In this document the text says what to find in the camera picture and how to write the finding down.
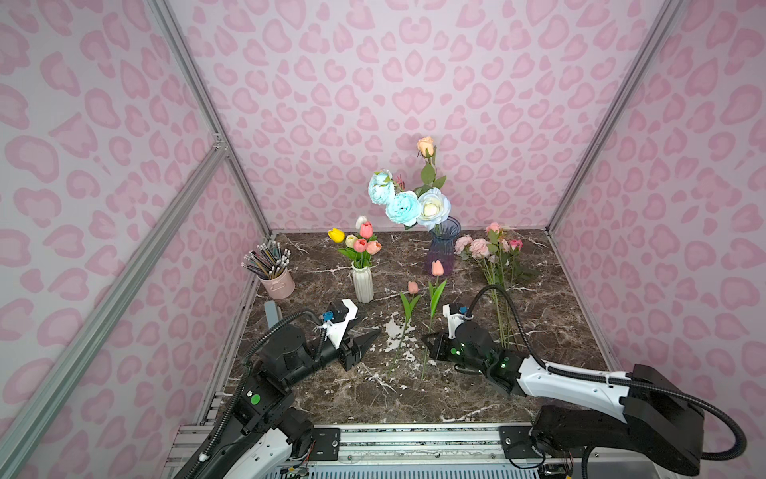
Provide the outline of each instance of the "metal profile bar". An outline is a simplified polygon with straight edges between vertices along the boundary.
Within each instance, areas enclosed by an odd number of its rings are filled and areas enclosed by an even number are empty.
[[[0,479],[13,479],[38,446],[93,358],[149,276],[189,211],[218,170],[226,152],[214,147],[162,213],[98,307],[58,358],[0,442]]]
[[[266,220],[264,212],[258,205],[258,200],[255,197],[253,189],[250,187],[250,183],[247,181],[247,177],[245,176],[244,170],[242,169],[242,164],[240,163],[233,149],[230,147],[231,141],[226,134],[226,129],[221,122],[221,118],[218,116],[218,111],[213,105],[210,94],[207,88],[205,88],[205,82],[202,80],[202,76],[199,73],[197,64],[195,63],[194,58],[192,57],[192,53],[186,44],[186,40],[184,38],[181,27],[178,25],[178,19],[175,17],[175,13],[173,13],[172,8],[170,8],[170,5],[168,5],[166,0],[147,0],[147,2],[149,3],[149,7],[154,12],[154,16],[157,19],[157,24],[160,30],[162,30],[162,33],[165,36],[165,40],[167,40],[170,50],[172,51],[173,56],[178,63],[178,66],[181,68],[181,72],[183,73],[186,82],[191,88],[192,94],[194,94],[194,97],[197,99],[197,103],[199,103],[202,115],[208,122],[208,125],[213,131],[213,134],[219,140],[223,141],[223,149],[231,150],[231,154],[227,156],[226,160],[234,172],[234,178],[237,181],[237,185],[243,192],[244,197],[247,200],[247,204],[250,207],[250,210],[253,212],[261,232],[264,234],[264,237],[270,236],[271,228],[269,227],[269,222]]]
[[[591,167],[596,163],[596,160],[601,153],[601,149],[604,147],[609,135],[611,135],[617,122],[620,121],[620,116],[625,111],[630,98],[639,87],[644,74],[646,74],[652,60],[660,51],[665,39],[670,35],[670,31],[673,28],[675,20],[679,17],[679,13],[686,6],[687,0],[665,0],[662,7],[660,7],[660,13],[654,19],[647,37],[643,39],[641,48],[639,48],[636,57],[633,59],[633,63],[630,69],[625,74],[625,80],[623,80],[617,93],[614,95],[607,114],[601,121],[596,133],[585,150],[583,159],[578,165],[577,169],[572,175],[572,179],[567,184],[564,194],[561,195],[561,201],[553,211],[551,221],[546,228],[548,231],[555,231],[561,224],[569,206],[574,201],[577,192],[585,181],[585,177],[591,171]]]

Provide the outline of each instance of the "tulip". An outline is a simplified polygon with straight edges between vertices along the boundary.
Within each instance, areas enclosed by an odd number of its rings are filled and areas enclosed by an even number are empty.
[[[365,249],[365,251],[367,251],[369,254],[375,254],[378,251],[380,251],[381,248],[383,248],[383,247],[381,246],[381,244],[379,242],[377,242],[377,241],[367,241],[367,248]]]
[[[354,251],[357,253],[363,253],[367,248],[367,240],[360,238],[354,243]]]
[[[436,277],[444,276],[444,266],[441,265],[441,261],[436,260],[431,264],[431,274]]]
[[[359,235],[369,239],[372,236],[372,223],[369,221],[362,223],[362,226],[359,228]]]
[[[345,233],[343,231],[340,231],[338,228],[333,228],[330,231],[327,231],[327,235],[335,243],[340,243],[341,241],[343,241],[343,238],[345,238]]]

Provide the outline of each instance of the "flower bouquet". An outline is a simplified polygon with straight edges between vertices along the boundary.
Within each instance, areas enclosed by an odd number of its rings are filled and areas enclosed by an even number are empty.
[[[528,279],[535,274],[519,263],[523,246],[521,240],[509,241],[506,231],[496,222],[487,226],[485,232],[486,239],[473,239],[468,235],[458,238],[455,241],[454,253],[464,261],[475,261],[481,267],[487,284],[497,284],[507,290],[517,281]],[[497,312],[500,344],[503,347],[513,344],[518,349],[508,305],[505,301],[498,301],[497,291],[491,290],[489,295]]]
[[[372,223],[367,221],[366,216],[356,219],[356,228],[359,229],[359,237],[346,235],[338,228],[327,231],[327,235],[335,243],[345,243],[345,248],[339,248],[338,252],[352,261],[352,279],[356,299],[361,303],[369,303],[374,294],[370,271],[372,256],[383,247],[378,242],[378,236],[373,232]]]
[[[452,272],[452,249],[460,234],[460,222],[450,216],[452,205],[441,192],[447,176],[437,177],[436,146],[430,136],[417,142],[417,154],[425,159],[421,170],[423,185],[405,190],[404,180],[394,180],[387,169],[375,172],[370,179],[368,193],[376,205],[385,205],[385,214],[394,223],[408,230],[415,225],[425,226],[432,235],[424,270],[431,272],[434,261],[440,261],[444,273]]]

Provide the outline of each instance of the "ribbed white vase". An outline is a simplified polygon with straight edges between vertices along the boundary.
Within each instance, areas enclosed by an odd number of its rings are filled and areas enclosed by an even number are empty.
[[[356,299],[360,303],[369,303],[372,301],[372,271],[369,266],[353,266],[351,278],[354,280],[354,289],[356,290]]]

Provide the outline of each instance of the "pink leopard print wallpaper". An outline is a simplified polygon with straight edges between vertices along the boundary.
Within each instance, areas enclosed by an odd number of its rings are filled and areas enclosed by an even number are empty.
[[[626,370],[658,368],[745,430],[766,469],[766,51],[763,2],[695,0],[556,232]],[[706,450],[731,434],[705,421]]]
[[[222,165],[20,477],[158,477],[200,407],[258,240]]]
[[[141,0],[0,5],[0,435],[205,156]]]
[[[464,227],[548,222],[660,0],[171,0],[272,228],[358,214],[432,135]]]

